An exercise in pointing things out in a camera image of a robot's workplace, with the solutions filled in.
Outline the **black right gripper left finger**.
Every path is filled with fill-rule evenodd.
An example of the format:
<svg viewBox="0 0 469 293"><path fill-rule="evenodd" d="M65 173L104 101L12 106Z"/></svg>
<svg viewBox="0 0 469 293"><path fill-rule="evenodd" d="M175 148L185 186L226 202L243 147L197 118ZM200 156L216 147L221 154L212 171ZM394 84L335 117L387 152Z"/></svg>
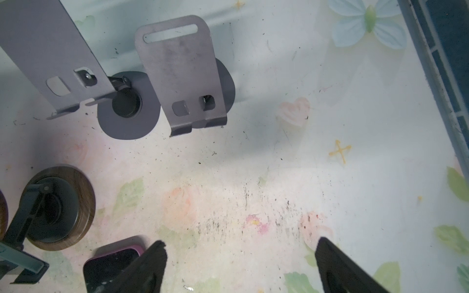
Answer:
<svg viewBox="0 0 469 293"><path fill-rule="evenodd" d="M167 264L166 244L157 240L145 248L143 240L120 240L96 249L96 256L109 255L122 249L132 248L140 252L113 282L105 287L106 293L158 293Z"/></svg>

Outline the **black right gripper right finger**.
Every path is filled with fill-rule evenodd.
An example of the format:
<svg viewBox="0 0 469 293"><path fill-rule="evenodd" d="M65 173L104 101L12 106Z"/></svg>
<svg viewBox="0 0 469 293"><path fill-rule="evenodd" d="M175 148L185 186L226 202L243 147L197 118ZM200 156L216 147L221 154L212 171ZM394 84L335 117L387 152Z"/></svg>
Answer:
<svg viewBox="0 0 469 293"><path fill-rule="evenodd" d="M388 293L325 237L318 241L315 258L325 293Z"/></svg>

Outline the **black phone pink case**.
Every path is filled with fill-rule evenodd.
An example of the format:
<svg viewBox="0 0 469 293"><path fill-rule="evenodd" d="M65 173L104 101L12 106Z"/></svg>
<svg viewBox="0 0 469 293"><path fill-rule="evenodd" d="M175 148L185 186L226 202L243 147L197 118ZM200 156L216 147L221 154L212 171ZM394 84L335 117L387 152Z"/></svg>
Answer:
<svg viewBox="0 0 469 293"><path fill-rule="evenodd" d="M102 251L87 260L83 266L86 291L102 293L143 252L143 246L133 244Z"/></svg>

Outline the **grey phone stand front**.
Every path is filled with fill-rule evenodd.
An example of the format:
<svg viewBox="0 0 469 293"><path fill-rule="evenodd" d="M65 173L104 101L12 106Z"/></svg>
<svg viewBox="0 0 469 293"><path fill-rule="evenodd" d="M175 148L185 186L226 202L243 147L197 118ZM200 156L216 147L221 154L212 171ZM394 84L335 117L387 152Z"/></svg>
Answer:
<svg viewBox="0 0 469 293"><path fill-rule="evenodd" d="M138 28L134 44L171 127L171 136L227 124L235 85L216 59L210 29L196 16Z"/></svg>

